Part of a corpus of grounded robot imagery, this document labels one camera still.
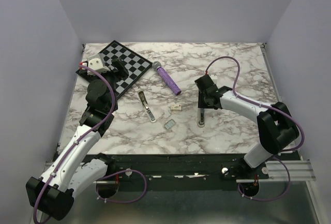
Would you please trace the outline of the small staple box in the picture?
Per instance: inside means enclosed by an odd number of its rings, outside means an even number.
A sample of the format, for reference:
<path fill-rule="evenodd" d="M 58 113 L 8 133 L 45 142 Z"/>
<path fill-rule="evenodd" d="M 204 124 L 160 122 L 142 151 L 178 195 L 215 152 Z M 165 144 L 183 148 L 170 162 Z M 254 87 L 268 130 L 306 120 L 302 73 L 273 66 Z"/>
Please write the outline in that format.
<path fill-rule="evenodd" d="M 179 103 L 175 103 L 170 106 L 170 109 L 171 109 L 171 111 L 181 111 L 182 105 Z"/>

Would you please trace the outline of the grey staple strips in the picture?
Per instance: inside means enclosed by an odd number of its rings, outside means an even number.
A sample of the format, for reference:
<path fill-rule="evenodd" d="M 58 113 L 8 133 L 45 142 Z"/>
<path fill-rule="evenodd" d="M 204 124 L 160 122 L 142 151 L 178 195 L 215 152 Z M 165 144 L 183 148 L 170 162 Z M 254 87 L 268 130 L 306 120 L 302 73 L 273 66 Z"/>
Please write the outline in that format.
<path fill-rule="evenodd" d="M 166 130 L 169 130 L 169 129 L 171 129 L 172 127 L 174 127 L 175 124 L 176 124 L 176 122 L 175 122 L 174 120 L 169 120 L 168 122 L 166 122 L 166 123 L 164 124 L 164 128 L 165 128 Z"/>

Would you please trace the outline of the grey green stapler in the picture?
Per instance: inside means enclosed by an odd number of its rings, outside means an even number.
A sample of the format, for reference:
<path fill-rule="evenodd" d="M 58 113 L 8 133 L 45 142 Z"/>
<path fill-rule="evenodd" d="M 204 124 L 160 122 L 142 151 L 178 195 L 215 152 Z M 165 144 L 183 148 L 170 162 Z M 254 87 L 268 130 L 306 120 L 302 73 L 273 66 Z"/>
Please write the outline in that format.
<path fill-rule="evenodd" d="M 138 97 L 139 97 L 139 99 L 140 99 L 140 101 L 142 103 L 143 109 L 144 109 L 145 113 L 147 114 L 150 122 L 151 123 L 156 122 L 156 118 L 153 115 L 153 113 L 152 113 L 152 111 L 151 111 L 151 109 L 150 109 L 150 107 L 148 105 L 148 102 L 146 100 L 145 94 L 144 94 L 144 92 L 142 90 L 138 91 Z"/>

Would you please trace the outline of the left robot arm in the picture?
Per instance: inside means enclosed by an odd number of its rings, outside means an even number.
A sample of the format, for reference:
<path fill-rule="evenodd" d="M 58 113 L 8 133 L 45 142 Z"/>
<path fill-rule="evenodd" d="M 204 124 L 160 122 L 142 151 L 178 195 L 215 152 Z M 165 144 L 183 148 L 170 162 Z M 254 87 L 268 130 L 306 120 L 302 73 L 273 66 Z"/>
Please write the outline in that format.
<path fill-rule="evenodd" d="M 31 177 L 26 183 L 29 203 L 34 208 L 34 223 L 46 222 L 38 218 L 39 212 L 48 218 L 62 220 L 71 210 L 75 197 L 92 181 L 98 177 L 109 180 L 114 176 L 114 166 L 100 161 L 95 161 L 85 176 L 75 174 L 87 152 L 101 139 L 114 119 L 113 112 L 118 109 L 116 82 L 129 76 L 120 58 L 111 60 L 112 69 L 104 62 L 101 64 L 101 67 L 91 62 L 79 65 L 82 72 L 95 75 L 87 88 L 87 107 L 79 125 L 53 164 L 41 176 Z"/>

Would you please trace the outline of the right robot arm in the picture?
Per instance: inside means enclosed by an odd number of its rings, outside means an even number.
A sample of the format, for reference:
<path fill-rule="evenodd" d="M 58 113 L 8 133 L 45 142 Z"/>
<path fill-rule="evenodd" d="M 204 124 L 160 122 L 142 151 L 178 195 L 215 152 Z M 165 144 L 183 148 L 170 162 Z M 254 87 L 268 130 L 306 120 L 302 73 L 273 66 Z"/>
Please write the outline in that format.
<path fill-rule="evenodd" d="M 260 143 L 240 160 L 238 173 L 241 177 L 252 177 L 260 164 L 299 137 L 297 125 L 284 103 L 266 104 L 245 99 L 230 87 L 218 88 L 207 74 L 195 80 L 195 84 L 199 90 L 200 108 L 229 110 L 257 124 Z"/>

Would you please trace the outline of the black grey chessboard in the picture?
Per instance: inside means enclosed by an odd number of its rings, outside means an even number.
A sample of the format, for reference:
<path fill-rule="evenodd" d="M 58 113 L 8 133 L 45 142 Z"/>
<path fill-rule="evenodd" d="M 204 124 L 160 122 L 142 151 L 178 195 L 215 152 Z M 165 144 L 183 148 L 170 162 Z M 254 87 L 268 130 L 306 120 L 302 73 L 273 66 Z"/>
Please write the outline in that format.
<path fill-rule="evenodd" d="M 116 83 L 116 95 L 118 99 L 120 99 L 124 93 L 126 93 L 137 80 L 152 67 L 152 62 L 116 40 L 112 41 L 98 54 L 112 70 L 114 69 L 114 66 L 112 66 L 111 60 L 115 58 L 120 58 L 123 65 L 128 70 L 128 78 Z"/>

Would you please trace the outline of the purple glitter microphone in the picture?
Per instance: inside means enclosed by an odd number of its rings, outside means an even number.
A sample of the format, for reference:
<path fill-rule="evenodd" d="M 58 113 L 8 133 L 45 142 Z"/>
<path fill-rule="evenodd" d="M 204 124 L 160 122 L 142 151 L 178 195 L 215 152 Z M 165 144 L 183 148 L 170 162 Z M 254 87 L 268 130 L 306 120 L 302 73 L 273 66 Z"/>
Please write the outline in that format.
<path fill-rule="evenodd" d="M 174 95 L 179 95 L 182 91 L 178 87 L 178 85 L 174 82 L 174 80 L 170 77 L 170 75 L 166 72 L 166 70 L 162 67 L 159 61 L 155 61 L 152 64 L 152 68 L 160 75 L 166 85 L 170 88 L 170 90 L 174 93 Z"/>

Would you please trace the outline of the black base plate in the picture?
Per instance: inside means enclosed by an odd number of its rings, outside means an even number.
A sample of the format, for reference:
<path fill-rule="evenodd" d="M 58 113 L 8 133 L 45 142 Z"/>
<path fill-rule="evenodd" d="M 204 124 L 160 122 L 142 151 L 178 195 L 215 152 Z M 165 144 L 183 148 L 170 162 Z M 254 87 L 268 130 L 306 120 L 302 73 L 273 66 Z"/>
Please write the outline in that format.
<path fill-rule="evenodd" d="M 266 164 L 251 169 L 243 154 L 87 155 L 68 188 L 74 195 L 90 185 L 127 192 L 236 190 L 237 182 L 268 178 Z"/>

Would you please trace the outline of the aluminium frame rail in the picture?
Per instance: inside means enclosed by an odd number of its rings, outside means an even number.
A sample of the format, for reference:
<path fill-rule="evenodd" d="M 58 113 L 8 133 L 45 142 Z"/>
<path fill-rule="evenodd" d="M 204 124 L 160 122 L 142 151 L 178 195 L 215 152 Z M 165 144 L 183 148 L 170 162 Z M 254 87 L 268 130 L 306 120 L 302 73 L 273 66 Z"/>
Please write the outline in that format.
<path fill-rule="evenodd" d="M 253 183 L 237 182 L 236 190 L 243 198 L 257 200 L 260 184 L 263 182 L 286 182 L 291 184 L 292 182 L 314 180 L 313 171 L 310 169 L 310 164 L 307 161 L 282 161 L 274 157 L 264 163 L 268 172 L 267 179 Z M 99 186 L 96 186 L 97 197 L 104 202 L 113 202 L 113 196 L 118 191 L 119 189 L 101 190 Z M 147 189 L 143 189 L 139 193 L 143 196 L 147 191 Z"/>

